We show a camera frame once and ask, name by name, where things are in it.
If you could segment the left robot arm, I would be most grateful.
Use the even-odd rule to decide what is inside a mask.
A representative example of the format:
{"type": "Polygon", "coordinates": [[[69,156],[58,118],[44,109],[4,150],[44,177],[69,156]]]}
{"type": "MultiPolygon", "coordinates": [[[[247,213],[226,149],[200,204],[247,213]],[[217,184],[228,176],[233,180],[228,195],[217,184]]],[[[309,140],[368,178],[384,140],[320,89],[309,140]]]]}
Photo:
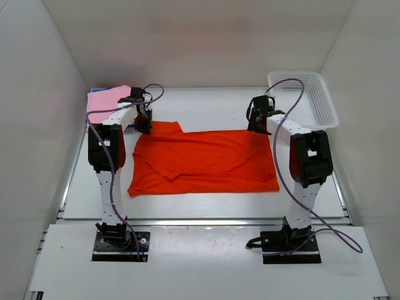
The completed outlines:
{"type": "Polygon", "coordinates": [[[86,113],[88,161],[99,181],[102,221],[96,224],[105,242],[122,250],[138,242],[124,212],[121,169],[126,162],[124,131],[133,125],[139,133],[152,129],[154,98],[144,88],[131,87],[127,96],[118,96],[110,108],[89,109],[86,113]]]}

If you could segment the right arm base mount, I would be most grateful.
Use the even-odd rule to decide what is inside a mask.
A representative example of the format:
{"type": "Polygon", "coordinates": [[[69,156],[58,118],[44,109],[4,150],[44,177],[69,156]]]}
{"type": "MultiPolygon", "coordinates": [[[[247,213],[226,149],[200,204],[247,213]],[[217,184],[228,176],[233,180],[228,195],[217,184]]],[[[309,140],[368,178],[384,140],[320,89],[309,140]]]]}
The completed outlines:
{"type": "Polygon", "coordinates": [[[261,231],[246,243],[247,249],[261,248],[263,264],[321,264],[318,242],[312,226],[279,231],[261,231]]]}

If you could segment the orange t shirt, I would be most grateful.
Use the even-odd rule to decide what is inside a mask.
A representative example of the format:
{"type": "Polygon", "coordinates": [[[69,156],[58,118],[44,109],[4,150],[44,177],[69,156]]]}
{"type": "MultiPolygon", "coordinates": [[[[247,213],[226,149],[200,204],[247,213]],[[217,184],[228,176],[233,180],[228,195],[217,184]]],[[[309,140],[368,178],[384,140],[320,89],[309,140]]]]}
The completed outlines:
{"type": "Polygon", "coordinates": [[[130,196],[279,190],[267,135],[245,129],[184,132],[178,122],[152,126],[132,153],[130,196]]]}

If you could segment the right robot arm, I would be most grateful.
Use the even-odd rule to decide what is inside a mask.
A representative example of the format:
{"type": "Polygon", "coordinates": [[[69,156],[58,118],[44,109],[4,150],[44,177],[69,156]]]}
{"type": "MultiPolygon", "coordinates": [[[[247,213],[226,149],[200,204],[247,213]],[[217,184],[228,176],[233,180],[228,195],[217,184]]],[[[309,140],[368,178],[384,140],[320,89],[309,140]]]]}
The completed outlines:
{"type": "Polygon", "coordinates": [[[333,162],[325,131],[312,131],[285,118],[274,105],[271,96],[252,98],[246,111],[247,130],[272,135],[289,146],[289,172],[294,181],[289,195],[294,201],[279,233],[281,245],[292,251],[311,235],[311,211],[320,188],[333,172],[333,162]]]}

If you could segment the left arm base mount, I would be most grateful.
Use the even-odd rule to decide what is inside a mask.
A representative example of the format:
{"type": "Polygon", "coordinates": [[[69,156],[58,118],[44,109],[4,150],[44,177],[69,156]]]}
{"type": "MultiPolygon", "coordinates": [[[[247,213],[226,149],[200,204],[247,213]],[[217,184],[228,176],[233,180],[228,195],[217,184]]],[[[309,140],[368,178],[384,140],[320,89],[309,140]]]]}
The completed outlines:
{"type": "Polygon", "coordinates": [[[151,233],[136,231],[136,238],[125,224],[96,223],[92,261],[146,263],[151,233]]]}

